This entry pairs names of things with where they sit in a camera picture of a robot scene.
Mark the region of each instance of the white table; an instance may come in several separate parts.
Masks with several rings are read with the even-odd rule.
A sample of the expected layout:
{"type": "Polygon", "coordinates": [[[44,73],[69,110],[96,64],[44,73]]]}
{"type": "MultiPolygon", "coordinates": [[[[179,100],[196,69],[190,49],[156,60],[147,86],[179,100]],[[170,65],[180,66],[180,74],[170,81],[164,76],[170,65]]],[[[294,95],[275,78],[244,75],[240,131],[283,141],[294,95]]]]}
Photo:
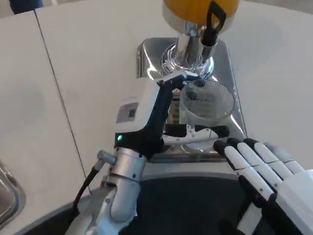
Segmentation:
{"type": "MultiPolygon", "coordinates": [[[[121,95],[135,79],[135,52],[148,37],[177,33],[164,21],[161,0],[88,0],[38,9],[69,121],[85,171],[99,149],[113,152],[121,95]]],[[[229,46],[250,137],[289,150],[305,168],[311,145],[313,16],[242,2],[221,35],[229,46]]],[[[100,184],[102,174],[92,182],[100,184]]],[[[145,174],[229,172],[227,164],[148,165],[145,174]]]]}
{"type": "Polygon", "coordinates": [[[26,193],[11,235],[68,203],[84,180],[34,12],[0,20],[0,160],[26,193]]]}

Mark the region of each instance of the stainless steel tray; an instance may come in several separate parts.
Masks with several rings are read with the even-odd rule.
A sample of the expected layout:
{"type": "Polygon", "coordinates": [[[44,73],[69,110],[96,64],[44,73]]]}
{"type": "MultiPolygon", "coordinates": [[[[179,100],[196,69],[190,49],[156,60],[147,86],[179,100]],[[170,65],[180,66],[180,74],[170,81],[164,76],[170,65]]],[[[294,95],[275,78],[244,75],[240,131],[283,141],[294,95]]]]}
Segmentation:
{"type": "Polygon", "coordinates": [[[0,163],[0,229],[24,208],[26,196],[12,174],[0,163]]]}
{"type": "MultiPolygon", "coordinates": [[[[148,38],[137,49],[137,77],[149,77],[151,79],[162,78],[160,73],[161,57],[166,48],[176,42],[176,38],[148,38]]],[[[244,118],[237,93],[236,82],[231,67],[231,61],[226,44],[219,40],[214,56],[214,72],[212,79],[222,83],[235,97],[235,109],[229,118],[228,127],[230,137],[244,139],[247,137],[244,118]]],[[[169,111],[169,122],[177,121],[179,93],[174,93],[173,103],[169,111]]],[[[172,146],[161,154],[152,157],[151,162],[216,162],[222,158],[208,149],[204,152],[188,152],[182,146],[172,146]]]]}

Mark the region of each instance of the glass cup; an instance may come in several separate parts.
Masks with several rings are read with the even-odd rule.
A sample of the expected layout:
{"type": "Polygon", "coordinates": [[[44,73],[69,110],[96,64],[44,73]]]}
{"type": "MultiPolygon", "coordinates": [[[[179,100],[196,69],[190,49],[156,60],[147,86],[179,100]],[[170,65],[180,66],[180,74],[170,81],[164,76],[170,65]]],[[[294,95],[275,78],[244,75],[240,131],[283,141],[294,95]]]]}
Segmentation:
{"type": "MultiPolygon", "coordinates": [[[[198,79],[186,85],[179,98],[179,123],[207,127],[227,125],[235,107],[234,96],[221,83],[198,79]]],[[[188,148],[206,151],[212,147],[210,141],[191,143],[188,148]]]]}

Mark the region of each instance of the black lever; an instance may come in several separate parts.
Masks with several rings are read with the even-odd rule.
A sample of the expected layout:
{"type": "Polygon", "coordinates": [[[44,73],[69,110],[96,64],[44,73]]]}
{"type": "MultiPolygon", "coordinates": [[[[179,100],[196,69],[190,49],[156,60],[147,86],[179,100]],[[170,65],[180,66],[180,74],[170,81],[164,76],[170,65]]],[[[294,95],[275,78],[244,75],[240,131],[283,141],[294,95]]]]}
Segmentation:
{"type": "Polygon", "coordinates": [[[217,36],[223,28],[226,21],[226,13],[224,10],[215,2],[211,1],[206,16],[206,30],[204,31],[202,43],[207,47],[212,47],[216,43],[217,36]],[[212,17],[216,16],[219,23],[216,27],[212,25],[212,17]]]}

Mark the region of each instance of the robotic hand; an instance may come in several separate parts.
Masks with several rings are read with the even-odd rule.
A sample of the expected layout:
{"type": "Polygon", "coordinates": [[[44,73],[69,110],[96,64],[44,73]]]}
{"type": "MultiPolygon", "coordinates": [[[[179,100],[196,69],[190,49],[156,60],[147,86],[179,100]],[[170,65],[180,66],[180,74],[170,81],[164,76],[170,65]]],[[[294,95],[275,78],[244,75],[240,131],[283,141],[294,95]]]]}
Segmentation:
{"type": "Polygon", "coordinates": [[[216,141],[214,149],[233,168],[251,204],[236,229],[251,235],[263,218],[278,235],[313,234],[313,170],[304,170],[285,150],[253,139],[216,141]]]}

